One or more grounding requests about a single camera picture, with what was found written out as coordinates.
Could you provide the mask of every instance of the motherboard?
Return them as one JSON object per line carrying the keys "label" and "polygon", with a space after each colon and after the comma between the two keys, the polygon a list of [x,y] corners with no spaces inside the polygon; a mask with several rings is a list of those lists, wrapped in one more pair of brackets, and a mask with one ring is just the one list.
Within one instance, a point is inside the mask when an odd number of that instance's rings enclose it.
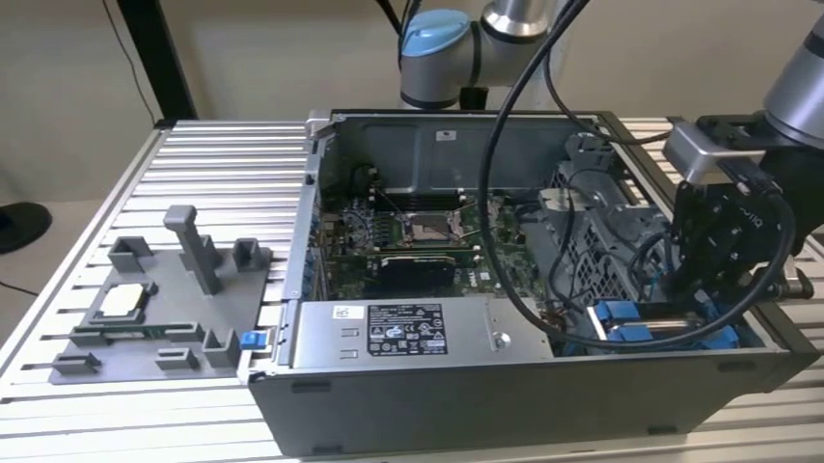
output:
{"label": "motherboard", "polygon": [[[544,284],[526,248],[515,207],[487,203],[492,236],[522,297],[544,301]],[[372,190],[323,214],[321,259],[328,300],[504,297],[479,236],[477,204],[459,192],[411,197]]]}

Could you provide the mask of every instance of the slotted aluminum surface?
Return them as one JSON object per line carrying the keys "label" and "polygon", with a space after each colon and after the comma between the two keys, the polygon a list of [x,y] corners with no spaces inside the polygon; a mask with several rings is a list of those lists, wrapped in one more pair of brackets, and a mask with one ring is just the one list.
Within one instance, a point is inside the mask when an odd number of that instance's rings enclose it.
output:
{"label": "slotted aluminum surface", "polygon": [[[636,137],[668,129],[663,119],[624,120],[624,124]],[[676,181],[660,147],[646,148]],[[51,386],[43,365],[61,351],[63,336],[102,282],[105,249],[114,237],[144,234],[153,246],[172,246],[160,225],[169,204],[197,207],[198,228],[218,244],[254,236],[272,248],[258,323],[276,323],[304,156],[303,123],[180,123],[152,136],[0,351],[0,361],[10,360],[0,377],[0,458],[296,461],[280,455],[252,397],[234,379]],[[815,281],[815,293],[824,295],[819,248],[813,242],[806,245],[799,267]],[[824,299],[782,307],[824,348]],[[734,400],[687,436],[345,461],[824,461],[822,367],[818,362],[774,393]]]}

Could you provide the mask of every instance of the blue tab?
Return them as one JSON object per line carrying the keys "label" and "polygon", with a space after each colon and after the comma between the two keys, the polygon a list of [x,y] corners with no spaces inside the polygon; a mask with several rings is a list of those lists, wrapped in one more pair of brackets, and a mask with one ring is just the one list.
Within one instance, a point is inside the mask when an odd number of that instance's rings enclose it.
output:
{"label": "blue tab", "polygon": [[612,320],[636,320],[640,318],[638,308],[631,301],[608,301],[606,308]]}
{"label": "blue tab", "polygon": [[606,321],[610,318],[608,309],[606,308],[606,302],[600,301],[594,306],[594,314],[596,315],[596,319],[600,321]]}
{"label": "blue tab", "polygon": [[246,331],[240,336],[240,349],[261,350],[266,348],[266,334],[257,331]]}
{"label": "blue tab", "polygon": [[643,325],[622,326],[610,331],[608,340],[650,340],[652,334]]}
{"label": "blue tab", "polygon": [[725,326],[719,331],[709,335],[709,338],[699,342],[705,349],[734,349],[737,347],[737,333],[731,326]]}
{"label": "blue tab", "polygon": [[425,56],[443,50],[463,37],[468,24],[468,15],[457,10],[416,14],[403,41],[403,56]]}

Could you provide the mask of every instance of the white wall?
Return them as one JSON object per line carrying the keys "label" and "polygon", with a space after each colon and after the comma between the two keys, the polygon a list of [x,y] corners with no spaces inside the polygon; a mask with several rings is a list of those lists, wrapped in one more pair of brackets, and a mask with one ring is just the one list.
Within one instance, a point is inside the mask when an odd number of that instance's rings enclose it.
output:
{"label": "white wall", "polygon": [[[472,16],[483,4],[424,2]],[[395,40],[371,0],[162,7],[202,118],[395,107]],[[754,110],[819,12],[807,0],[594,0],[559,91],[570,106],[624,116]],[[98,1],[0,2],[0,200],[102,197],[148,129]]]}

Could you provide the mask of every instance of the regulatory label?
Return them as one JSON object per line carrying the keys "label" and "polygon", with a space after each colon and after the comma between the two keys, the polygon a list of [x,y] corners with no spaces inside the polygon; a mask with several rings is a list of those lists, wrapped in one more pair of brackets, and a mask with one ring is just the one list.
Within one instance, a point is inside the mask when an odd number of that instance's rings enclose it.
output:
{"label": "regulatory label", "polygon": [[440,304],[368,306],[367,351],[372,356],[447,353]]}

